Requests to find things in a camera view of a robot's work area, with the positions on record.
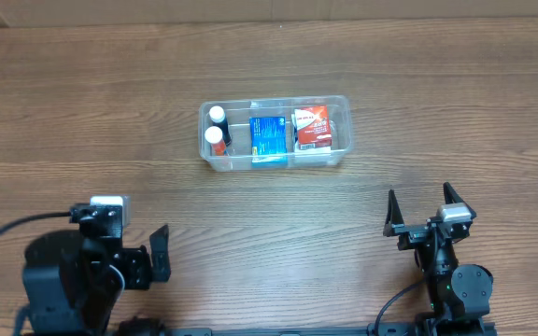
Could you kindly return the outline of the white carton box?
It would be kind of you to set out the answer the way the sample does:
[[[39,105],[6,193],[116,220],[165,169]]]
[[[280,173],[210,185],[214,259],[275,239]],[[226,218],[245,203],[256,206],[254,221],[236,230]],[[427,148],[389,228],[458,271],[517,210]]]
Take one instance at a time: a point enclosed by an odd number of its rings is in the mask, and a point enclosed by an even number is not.
[[[331,149],[333,131],[325,111],[295,109],[291,121],[295,152],[325,152]]]

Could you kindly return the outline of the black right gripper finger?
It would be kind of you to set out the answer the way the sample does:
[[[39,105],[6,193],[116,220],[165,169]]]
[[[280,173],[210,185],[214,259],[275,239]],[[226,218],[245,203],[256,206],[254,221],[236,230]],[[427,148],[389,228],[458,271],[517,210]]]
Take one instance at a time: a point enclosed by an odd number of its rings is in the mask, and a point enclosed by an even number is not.
[[[393,189],[390,189],[388,194],[388,212],[385,224],[389,227],[404,225],[404,218]]]
[[[449,182],[445,182],[443,184],[443,193],[446,204],[463,203],[469,210],[471,219],[475,219],[477,217],[475,210],[461,198],[461,196],[454,190]]]

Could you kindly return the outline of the blue box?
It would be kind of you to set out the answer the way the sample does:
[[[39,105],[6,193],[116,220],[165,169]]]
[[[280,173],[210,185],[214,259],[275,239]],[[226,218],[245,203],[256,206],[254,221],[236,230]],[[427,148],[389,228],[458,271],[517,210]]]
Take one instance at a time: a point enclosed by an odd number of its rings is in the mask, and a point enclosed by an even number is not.
[[[284,117],[250,118],[249,128],[254,168],[284,166],[288,163]]]

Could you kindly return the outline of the red and white box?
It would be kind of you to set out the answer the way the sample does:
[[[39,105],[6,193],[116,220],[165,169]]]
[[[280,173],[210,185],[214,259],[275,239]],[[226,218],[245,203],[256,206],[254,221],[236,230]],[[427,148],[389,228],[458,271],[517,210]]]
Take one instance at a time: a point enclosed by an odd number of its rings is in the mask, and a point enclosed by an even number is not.
[[[296,108],[293,121],[301,150],[332,145],[333,136],[326,105]]]

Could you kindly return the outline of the black bottle white cap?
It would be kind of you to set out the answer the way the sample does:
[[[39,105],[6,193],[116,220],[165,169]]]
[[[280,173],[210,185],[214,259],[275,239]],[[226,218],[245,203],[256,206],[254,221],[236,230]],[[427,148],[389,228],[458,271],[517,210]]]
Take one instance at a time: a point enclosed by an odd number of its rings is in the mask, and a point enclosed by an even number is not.
[[[229,131],[229,123],[225,110],[219,105],[214,105],[209,109],[209,117],[213,125],[222,130],[223,140],[225,144],[229,146],[232,143],[232,137]]]

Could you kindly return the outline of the orange bottle white cap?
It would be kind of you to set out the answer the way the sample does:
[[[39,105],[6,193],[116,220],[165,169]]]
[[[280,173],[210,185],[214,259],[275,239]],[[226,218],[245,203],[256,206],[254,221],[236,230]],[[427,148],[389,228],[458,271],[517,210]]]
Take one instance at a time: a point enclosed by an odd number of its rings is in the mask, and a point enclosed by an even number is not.
[[[227,145],[223,138],[223,131],[218,126],[211,126],[205,130],[205,140],[211,145],[216,156],[225,156],[227,154]]]

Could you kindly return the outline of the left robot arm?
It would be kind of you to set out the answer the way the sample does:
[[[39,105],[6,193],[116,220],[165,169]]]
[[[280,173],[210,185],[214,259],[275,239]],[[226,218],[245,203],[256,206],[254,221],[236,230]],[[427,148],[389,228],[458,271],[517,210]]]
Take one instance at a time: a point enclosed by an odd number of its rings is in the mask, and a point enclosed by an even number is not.
[[[169,229],[152,233],[149,245],[124,246],[130,199],[120,195],[93,196],[65,215],[74,229],[46,233],[24,251],[27,316],[37,335],[102,335],[124,291],[169,280]]]

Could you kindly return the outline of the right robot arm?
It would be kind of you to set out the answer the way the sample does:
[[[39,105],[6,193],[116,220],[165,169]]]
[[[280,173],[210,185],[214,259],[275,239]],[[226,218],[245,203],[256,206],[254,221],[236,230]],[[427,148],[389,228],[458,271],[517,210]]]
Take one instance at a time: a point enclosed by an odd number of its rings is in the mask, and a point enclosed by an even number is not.
[[[398,238],[399,250],[412,250],[422,277],[394,295],[379,311],[370,335],[496,336],[494,323],[484,321],[494,277],[481,265],[459,264],[454,244],[470,236],[474,209],[453,187],[443,184],[445,203],[421,225],[407,225],[395,192],[389,191],[383,235]],[[384,323],[382,317],[404,294],[424,285],[431,310],[412,322]]]

